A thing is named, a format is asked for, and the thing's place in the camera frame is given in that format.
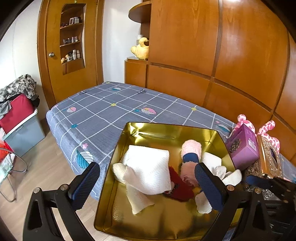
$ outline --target white wall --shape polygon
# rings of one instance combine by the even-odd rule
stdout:
[[[0,42],[0,88],[21,75],[30,74],[37,82],[40,98],[38,115],[45,118],[48,106],[44,97],[37,57],[37,24],[42,0],[34,0],[12,23]]]
[[[105,0],[102,35],[104,81],[124,83],[124,61],[133,56],[140,24],[128,18],[128,11],[141,0]]]

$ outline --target gold metal tray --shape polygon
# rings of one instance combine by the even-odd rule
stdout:
[[[199,240],[212,225],[218,212],[200,214],[193,199],[188,202],[165,197],[163,194],[149,196],[155,205],[133,215],[126,197],[126,186],[114,179],[112,165],[118,163],[129,145],[139,145],[169,150],[169,165],[176,171],[182,163],[182,144],[189,139],[201,143],[202,151],[222,158],[227,171],[234,171],[225,144],[215,130],[189,126],[157,123],[129,122],[119,138],[103,185],[94,227],[98,231],[127,240]],[[238,209],[232,226],[237,224],[241,210]]]

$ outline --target metal screw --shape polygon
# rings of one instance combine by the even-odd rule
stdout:
[[[259,188],[255,188],[255,193],[260,194],[261,190]]]
[[[233,185],[228,185],[227,190],[228,191],[234,191],[234,186]]]
[[[67,184],[63,184],[63,185],[61,185],[60,188],[61,188],[62,191],[65,191],[65,190],[68,189],[68,185]]]
[[[33,193],[38,193],[40,191],[40,188],[34,188]]]

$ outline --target yellow duck plush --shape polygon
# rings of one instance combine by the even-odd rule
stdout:
[[[148,59],[149,46],[146,46],[144,42],[148,42],[148,39],[145,37],[139,40],[139,44],[137,46],[131,47],[131,52],[138,59]]]

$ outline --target purple box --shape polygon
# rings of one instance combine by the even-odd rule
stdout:
[[[225,143],[235,169],[241,171],[259,159],[257,138],[245,124]]]

